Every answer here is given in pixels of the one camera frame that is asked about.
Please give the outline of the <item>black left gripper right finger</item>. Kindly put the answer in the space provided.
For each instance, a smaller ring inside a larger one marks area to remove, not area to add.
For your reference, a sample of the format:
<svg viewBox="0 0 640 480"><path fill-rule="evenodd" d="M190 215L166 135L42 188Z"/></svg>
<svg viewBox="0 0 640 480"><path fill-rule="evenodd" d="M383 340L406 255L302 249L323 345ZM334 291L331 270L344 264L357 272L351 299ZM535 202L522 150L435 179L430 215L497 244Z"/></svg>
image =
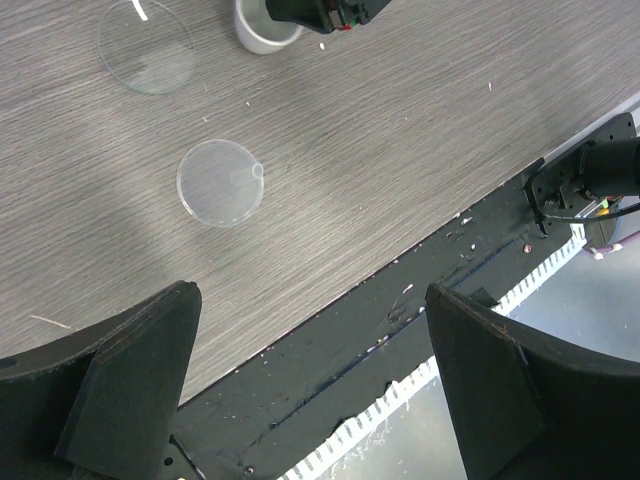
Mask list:
<svg viewBox="0 0 640 480"><path fill-rule="evenodd" d="M427 321L470 479L636 479L639 365L437 284Z"/></svg>

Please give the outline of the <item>small white ceramic bowl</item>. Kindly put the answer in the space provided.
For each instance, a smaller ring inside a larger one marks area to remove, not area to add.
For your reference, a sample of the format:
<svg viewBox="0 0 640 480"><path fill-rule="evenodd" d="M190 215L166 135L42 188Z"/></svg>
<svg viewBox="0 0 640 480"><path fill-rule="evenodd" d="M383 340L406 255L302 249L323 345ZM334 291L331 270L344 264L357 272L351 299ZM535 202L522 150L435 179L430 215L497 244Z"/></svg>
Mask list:
<svg viewBox="0 0 640 480"><path fill-rule="evenodd" d="M251 53L268 55L293 44L303 27L291 22L275 21L265 1L235 0L234 27L240 43Z"/></svg>

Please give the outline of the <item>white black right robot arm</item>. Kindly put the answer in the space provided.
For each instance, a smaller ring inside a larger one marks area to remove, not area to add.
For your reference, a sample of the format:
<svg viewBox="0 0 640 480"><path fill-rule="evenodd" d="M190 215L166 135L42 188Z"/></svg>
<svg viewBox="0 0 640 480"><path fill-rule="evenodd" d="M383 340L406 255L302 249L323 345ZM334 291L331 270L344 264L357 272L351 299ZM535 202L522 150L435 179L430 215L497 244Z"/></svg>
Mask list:
<svg viewBox="0 0 640 480"><path fill-rule="evenodd" d="M388 5L386 1L268 1L271 19L294 23L320 34L347 31L370 23ZM554 224L590 224L635 213L634 204L606 215L580 217L574 200L601 202L610 197L639 194L639 139L610 136L606 141L585 140L534 171L525 184L527 201L543 236Z"/></svg>

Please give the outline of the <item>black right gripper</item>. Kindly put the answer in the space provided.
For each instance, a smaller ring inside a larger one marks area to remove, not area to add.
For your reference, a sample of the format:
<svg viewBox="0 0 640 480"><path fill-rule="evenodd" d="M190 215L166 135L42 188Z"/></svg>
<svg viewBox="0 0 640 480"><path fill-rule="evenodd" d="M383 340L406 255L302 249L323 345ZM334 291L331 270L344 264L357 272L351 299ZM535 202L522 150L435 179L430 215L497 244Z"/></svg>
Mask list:
<svg viewBox="0 0 640 480"><path fill-rule="evenodd" d="M274 21L330 34L368 24L389 3L390 0L266 0L266 8Z"/></svg>

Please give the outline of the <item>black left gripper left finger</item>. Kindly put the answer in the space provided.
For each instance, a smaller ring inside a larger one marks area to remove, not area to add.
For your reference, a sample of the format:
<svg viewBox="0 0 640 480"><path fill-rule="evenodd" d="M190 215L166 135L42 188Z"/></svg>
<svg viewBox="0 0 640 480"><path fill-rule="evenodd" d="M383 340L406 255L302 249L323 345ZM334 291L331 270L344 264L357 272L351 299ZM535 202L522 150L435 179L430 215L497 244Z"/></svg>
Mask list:
<svg viewBox="0 0 640 480"><path fill-rule="evenodd" d="M179 281L1 361L4 479L157 479L202 307Z"/></svg>

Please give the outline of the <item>clear glass watch dish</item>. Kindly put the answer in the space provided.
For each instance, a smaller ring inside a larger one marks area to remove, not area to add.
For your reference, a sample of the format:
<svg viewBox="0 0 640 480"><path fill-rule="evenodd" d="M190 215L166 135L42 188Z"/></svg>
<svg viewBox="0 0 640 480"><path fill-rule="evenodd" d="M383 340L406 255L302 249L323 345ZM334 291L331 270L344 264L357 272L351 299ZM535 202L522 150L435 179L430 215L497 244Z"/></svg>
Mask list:
<svg viewBox="0 0 640 480"><path fill-rule="evenodd" d="M157 1L115 2L98 23L96 41L109 73L139 93L172 93L188 82L195 68L189 30Z"/></svg>

